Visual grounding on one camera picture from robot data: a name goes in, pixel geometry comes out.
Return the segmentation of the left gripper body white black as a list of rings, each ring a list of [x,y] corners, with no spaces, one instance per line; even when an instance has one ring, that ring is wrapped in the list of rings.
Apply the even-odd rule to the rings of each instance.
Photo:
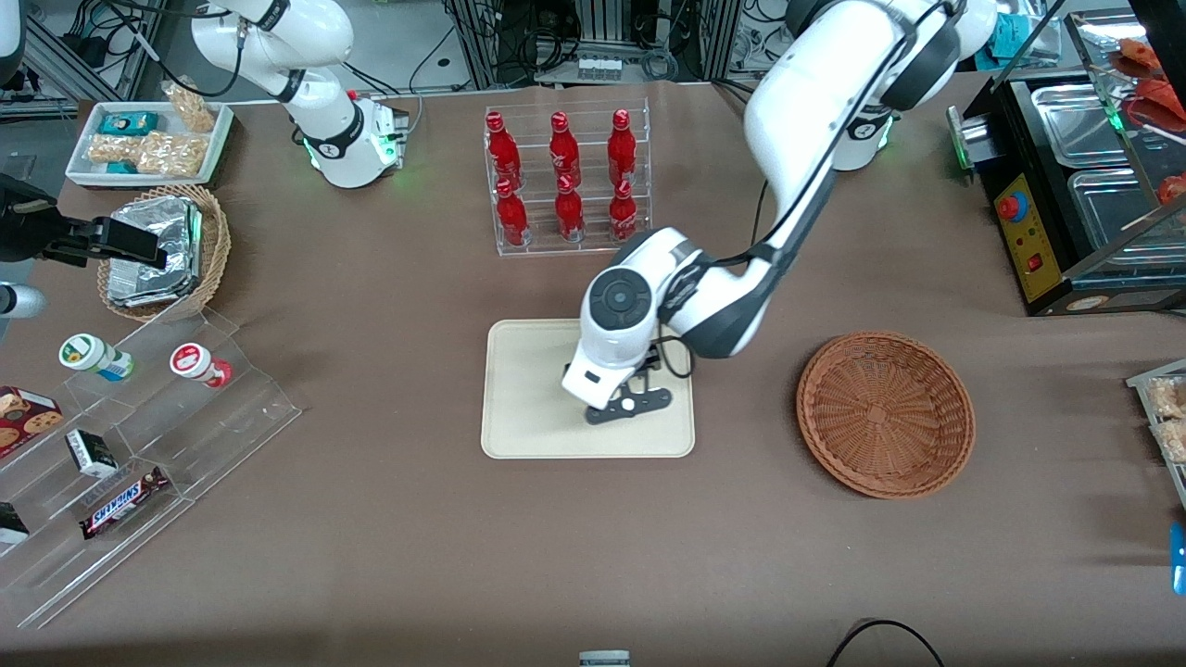
[[[597,363],[580,341],[574,358],[565,367],[561,385],[572,396],[586,404],[585,423],[597,426],[668,409],[672,404],[672,393],[650,380],[650,375],[662,367],[663,358],[656,339],[649,341],[648,351],[630,367]]]

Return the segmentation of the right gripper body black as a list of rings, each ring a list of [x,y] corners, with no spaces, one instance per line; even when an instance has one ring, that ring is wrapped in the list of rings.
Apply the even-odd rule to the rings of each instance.
[[[84,220],[63,215],[51,195],[1,176],[1,261],[55,260],[84,267],[93,258]]]

